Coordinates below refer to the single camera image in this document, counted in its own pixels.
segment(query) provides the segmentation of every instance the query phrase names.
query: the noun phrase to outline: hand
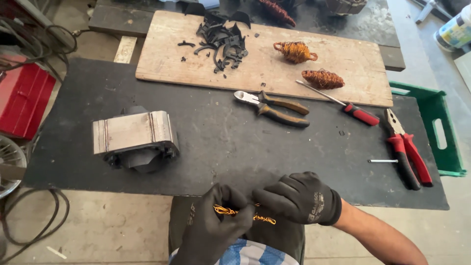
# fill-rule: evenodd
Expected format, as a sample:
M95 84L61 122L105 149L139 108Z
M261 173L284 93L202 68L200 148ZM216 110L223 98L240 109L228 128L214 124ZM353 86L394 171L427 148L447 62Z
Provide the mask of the hand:
M254 190L253 199L275 214L299 224L333 225L340 217L340 195L312 172L293 173L263 190Z
M239 210L235 216L219 215L214 204ZM170 265L213 265L238 237L252 227L255 206L238 190L215 184L191 206L183 242Z

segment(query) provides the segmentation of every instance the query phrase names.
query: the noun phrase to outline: striped shirt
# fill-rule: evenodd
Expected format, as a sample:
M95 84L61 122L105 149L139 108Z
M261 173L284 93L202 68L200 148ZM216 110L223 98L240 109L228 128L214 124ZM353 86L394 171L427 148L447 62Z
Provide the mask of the striped shirt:
M172 261L176 249L169 258ZM299 265L290 255L264 244L237 239L215 265Z

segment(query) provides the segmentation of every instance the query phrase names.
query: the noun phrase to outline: red pliers handle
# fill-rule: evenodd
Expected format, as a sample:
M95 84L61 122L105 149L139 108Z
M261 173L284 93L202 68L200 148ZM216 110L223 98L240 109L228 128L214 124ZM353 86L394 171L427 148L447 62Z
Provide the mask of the red pliers handle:
M401 170L406 184L409 185L409 187L413 190L420 190L420 183L412 171L409 160L407 159L408 155L412 159L412 162L417 169L417 173L419 174L422 184L425 187L432 187L432 178L430 178L429 170L427 169L425 162L417 151L417 147L415 147L414 143L412 142L413 137L413 134L395 134L394 136L388 138L388 142L392 143L394 146L399 169Z

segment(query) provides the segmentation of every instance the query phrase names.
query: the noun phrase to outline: copper wire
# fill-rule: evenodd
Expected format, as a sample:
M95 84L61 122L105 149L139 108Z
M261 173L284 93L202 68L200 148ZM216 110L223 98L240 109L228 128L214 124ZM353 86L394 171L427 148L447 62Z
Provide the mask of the copper wire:
M319 71L302 71L301 75L309 83L322 90L340 88L345 85L340 76L324 69Z
M278 4L270 1L270 0L259 0L260 3L265 6L265 8L268 10L268 12L274 16L275 18L290 24L291 26L295 27L296 22L288 15L286 10L284 10L281 6Z
M238 213L238 211L234 211L231 208L224 208L221 205L217 205L217 204L215 204L213 207L216 213L222 214L222 215L235 215ZM263 217L263 216L258 215L257 213L255 213L255 215L253 216L253 219L264 221L264 222L269 222L271 224L276 224L275 219L272 219L270 217Z
M295 63L304 63L305 61L317 60L317 54L309 52L309 48L302 41L298 42L276 42L273 43L273 48L281 52L283 56Z

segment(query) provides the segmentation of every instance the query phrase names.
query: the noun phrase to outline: screwdriver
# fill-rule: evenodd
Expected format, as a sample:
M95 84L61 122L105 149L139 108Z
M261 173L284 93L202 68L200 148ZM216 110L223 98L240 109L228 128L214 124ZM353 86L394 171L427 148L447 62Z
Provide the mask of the screwdriver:
M362 109L362 108L359 108L355 105L353 105L353 103L348 103L348 104L345 104L337 99L334 99L333 97L327 95L327 94L324 94L322 93L321 91L305 84L303 81L299 81L299 80L296 80L296 83L298 84L302 84L303 86L307 87L307 88L310 88L311 90L323 95L324 97L328 98L328 99L331 99L337 103L339 103L340 105L343 106L342 108L342 111L347 113L348 115L370 125L370 126L375 126L377 125L378 123L380 123L380 119L378 117L376 117L374 114L372 113L369 113L367 112L366 110Z

